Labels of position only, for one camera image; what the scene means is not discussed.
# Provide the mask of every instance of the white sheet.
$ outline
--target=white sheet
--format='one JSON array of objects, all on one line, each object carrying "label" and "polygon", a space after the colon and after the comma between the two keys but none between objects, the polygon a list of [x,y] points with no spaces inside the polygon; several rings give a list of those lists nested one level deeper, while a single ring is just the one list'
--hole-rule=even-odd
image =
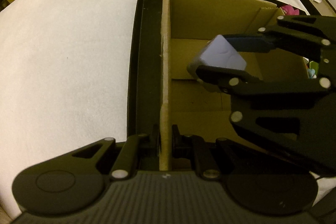
[{"label": "white sheet", "polygon": [[136,3],[16,0],[0,13],[0,204],[11,217],[22,169],[107,136],[125,140]]}]

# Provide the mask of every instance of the white fabric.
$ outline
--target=white fabric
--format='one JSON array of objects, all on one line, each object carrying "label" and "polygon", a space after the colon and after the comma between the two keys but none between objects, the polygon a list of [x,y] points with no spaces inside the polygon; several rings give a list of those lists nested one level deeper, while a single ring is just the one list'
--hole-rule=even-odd
[{"label": "white fabric", "polygon": [[0,13],[0,203],[11,217],[21,170],[107,136],[125,140],[136,3],[16,0]]},{"label": "white fabric", "polygon": [[317,183],[319,185],[319,192],[314,201],[314,205],[336,187],[336,178],[321,178],[317,180]]}]

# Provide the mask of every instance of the cardboard divider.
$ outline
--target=cardboard divider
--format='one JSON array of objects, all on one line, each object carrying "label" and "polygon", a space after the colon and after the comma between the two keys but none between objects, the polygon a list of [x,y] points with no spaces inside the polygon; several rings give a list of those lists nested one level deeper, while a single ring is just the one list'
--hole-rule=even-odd
[{"label": "cardboard divider", "polygon": [[[207,142],[225,137],[266,152],[239,137],[229,122],[231,98],[208,92],[186,70],[192,58],[218,34],[256,33],[276,23],[283,11],[265,0],[163,0],[160,170],[171,169],[171,125],[182,135]],[[246,71],[261,80],[307,78],[303,58],[280,49],[268,54],[240,52]]]}]

